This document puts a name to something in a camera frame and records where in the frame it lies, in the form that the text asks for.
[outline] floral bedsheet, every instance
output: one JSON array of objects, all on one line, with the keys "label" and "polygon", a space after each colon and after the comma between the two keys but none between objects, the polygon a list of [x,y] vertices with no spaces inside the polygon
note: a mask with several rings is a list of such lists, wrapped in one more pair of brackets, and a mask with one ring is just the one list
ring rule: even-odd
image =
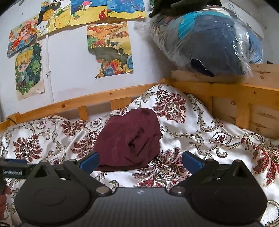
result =
[{"label": "floral bedsheet", "polygon": [[[230,123],[213,118],[193,95],[160,84],[151,87],[122,110],[93,121],[71,122],[58,116],[9,127],[0,134],[0,152],[4,158],[26,159],[35,164],[47,159],[59,164],[81,159],[113,115],[124,115],[131,109],[150,108],[158,116],[163,137],[160,154],[147,168],[119,172],[93,172],[92,177],[112,188],[166,187],[168,190],[190,176],[182,165],[181,153],[189,150],[202,159],[213,158],[221,164],[241,159],[251,170],[268,198],[268,208],[261,220],[266,227],[279,224],[279,140],[271,140]],[[12,194],[2,222],[20,224],[14,198],[24,183],[7,179]]]}]

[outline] white pipe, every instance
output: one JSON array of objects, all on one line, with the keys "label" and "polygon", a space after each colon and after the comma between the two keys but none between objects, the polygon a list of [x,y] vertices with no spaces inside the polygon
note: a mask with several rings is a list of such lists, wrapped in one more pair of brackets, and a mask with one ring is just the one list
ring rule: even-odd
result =
[{"label": "white pipe", "polygon": [[51,86],[51,79],[50,79],[50,70],[49,70],[49,35],[46,35],[46,44],[45,44],[45,52],[46,52],[46,62],[47,62],[47,80],[49,85],[49,94],[51,103],[54,103],[52,86]]}]

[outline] hand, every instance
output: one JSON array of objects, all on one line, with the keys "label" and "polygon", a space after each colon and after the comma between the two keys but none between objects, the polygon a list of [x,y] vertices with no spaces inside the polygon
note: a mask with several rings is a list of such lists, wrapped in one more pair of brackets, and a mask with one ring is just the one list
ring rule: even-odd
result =
[{"label": "hand", "polygon": [[0,195],[0,220],[4,218],[4,212],[6,210],[6,203],[7,203],[7,196],[6,194],[10,195],[11,190],[8,186],[6,186],[4,194]]}]

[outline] finger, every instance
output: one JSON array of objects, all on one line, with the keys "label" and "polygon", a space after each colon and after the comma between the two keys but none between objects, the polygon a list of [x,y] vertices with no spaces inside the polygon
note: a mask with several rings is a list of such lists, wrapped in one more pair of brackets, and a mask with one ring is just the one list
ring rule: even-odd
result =
[{"label": "finger", "polygon": [[11,190],[8,186],[5,187],[5,191],[6,194],[10,195],[11,194]]},{"label": "finger", "polygon": [[0,195],[0,205],[6,204],[7,196],[6,194]]},{"label": "finger", "polygon": [[3,214],[6,210],[6,204],[0,206],[0,214]]}]

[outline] cartoon girl drawing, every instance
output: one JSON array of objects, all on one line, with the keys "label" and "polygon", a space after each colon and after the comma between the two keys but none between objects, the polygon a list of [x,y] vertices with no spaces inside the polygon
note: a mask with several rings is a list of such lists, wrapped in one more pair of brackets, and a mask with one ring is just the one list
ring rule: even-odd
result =
[{"label": "cartoon girl drawing", "polygon": [[16,84],[18,86],[18,90],[22,90],[26,88],[26,84],[29,81],[29,76],[26,72],[26,69],[31,62],[33,55],[33,47],[29,46],[23,51],[19,52],[17,58],[16,58]]},{"label": "cartoon girl drawing", "polygon": [[31,35],[33,35],[35,32],[34,32],[34,28],[32,27],[31,24],[27,24],[25,25],[21,30],[20,32],[18,33],[18,36],[16,39],[12,39],[12,40],[9,40],[9,42],[12,42],[11,44],[11,50],[12,51],[15,51],[16,48],[18,47],[19,43],[21,40],[26,40],[28,39]]}]

